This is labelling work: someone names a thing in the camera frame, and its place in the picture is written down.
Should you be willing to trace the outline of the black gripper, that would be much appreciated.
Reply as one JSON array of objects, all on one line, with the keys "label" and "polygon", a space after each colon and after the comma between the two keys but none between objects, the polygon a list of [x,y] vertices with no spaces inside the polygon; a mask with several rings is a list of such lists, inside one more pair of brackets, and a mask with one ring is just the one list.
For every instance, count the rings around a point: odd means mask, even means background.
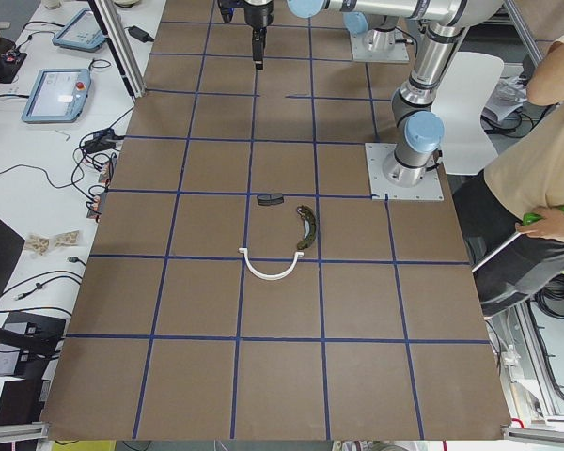
[{"label": "black gripper", "polygon": [[273,0],[244,0],[244,20],[252,31],[252,57],[256,70],[263,69],[267,27],[273,22]]}]

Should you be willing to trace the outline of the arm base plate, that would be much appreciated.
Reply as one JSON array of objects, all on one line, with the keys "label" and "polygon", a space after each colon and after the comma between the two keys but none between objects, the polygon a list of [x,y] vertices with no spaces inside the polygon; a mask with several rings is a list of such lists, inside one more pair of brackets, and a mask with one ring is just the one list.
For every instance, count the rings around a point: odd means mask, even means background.
[{"label": "arm base plate", "polygon": [[378,201],[440,202],[443,190],[433,154],[421,167],[403,166],[394,143],[365,143],[370,197]]},{"label": "arm base plate", "polygon": [[406,39],[397,29],[350,34],[352,59],[357,62],[407,64]]}]

